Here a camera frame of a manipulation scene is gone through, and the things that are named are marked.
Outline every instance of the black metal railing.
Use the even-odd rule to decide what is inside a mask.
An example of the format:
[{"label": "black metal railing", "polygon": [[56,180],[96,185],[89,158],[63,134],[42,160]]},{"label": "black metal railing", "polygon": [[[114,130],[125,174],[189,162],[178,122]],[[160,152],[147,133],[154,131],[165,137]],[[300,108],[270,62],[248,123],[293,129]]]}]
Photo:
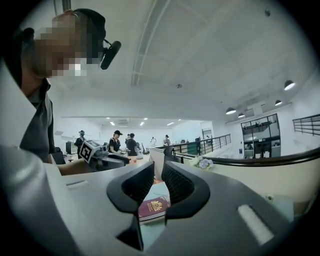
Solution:
[{"label": "black metal railing", "polygon": [[[220,137],[203,139],[193,142],[173,144],[176,153],[190,154],[196,156],[202,156],[207,153],[213,152],[214,150],[221,149],[227,144],[231,143],[230,134],[223,135]],[[158,149],[165,149],[168,146],[159,146]]]},{"label": "black metal railing", "polygon": [[295,132],[320,135],[320,114],[293,119]]}]

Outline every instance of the glass partition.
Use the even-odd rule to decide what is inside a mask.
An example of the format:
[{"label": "glass partition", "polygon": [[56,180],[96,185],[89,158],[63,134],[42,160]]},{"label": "glass partition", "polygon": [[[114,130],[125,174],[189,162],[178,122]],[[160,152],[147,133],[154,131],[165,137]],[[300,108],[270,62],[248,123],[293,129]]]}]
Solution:
[{"label": "glass partition", "polygon": [[277,114],[241,124],[244,158],[281,156],[281,138]]}]

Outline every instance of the black rubber grip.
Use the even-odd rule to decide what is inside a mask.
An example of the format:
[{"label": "black rubber grip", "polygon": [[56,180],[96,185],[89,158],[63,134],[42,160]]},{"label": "black rubber grip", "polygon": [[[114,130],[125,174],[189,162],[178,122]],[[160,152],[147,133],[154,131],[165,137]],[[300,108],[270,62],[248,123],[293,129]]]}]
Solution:
[{"label": "black rubber grip", "polygon": [[192,217],[209,200],[208,184],[172,162],[165,162],[161,177],[170,194],[171,207],[165,212],[166,220]]},{"label": "black rubber grip", "polygon": [[124,213],[138,216],[138,208],[154,183],[155,163],[150,161],[113,179],[106,188],[114,206]]}]

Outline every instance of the gray shirt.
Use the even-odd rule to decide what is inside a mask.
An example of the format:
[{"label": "gray shirt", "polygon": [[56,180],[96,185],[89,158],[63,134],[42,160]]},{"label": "gray shirt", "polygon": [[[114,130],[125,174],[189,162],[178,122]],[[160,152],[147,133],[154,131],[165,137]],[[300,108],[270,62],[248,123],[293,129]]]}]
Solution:
[{"label": "gray shirt", "polygon": [[46,92],[49,88],[50,84],[44,79],[42,86],[29,98],[36,112],[20,144],[20,148],[34,153],[43,162],[48,162],[48,155],[56,152],[53,108]]},{"label": "gray shirt", "polygon": [[[19,31],[12,38],[11,44],[4,55],[6,65],[20,88],[22,84],[22,48],[32,46],[33,33],[34,30],[31,28]],[[20,148],[34,153],[44,162],[48,162],[48,155],[56,151],[53,108],[47,94],[50,87],[49,81],[43,79],[42,85],[29,97],[29,101],[35,107],[36,112],[20,144]]]}]

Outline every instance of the passport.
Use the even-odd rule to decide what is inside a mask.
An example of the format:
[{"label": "passport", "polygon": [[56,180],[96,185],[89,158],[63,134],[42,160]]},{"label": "passport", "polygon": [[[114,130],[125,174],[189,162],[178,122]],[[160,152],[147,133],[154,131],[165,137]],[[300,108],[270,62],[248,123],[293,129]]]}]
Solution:
[{"label": "passport", "polygon": [[163,196],[143,201],[138,211],[139,221],[144,222],[164,217],[168,207],[170,207],[170,202],[168,202]]}]

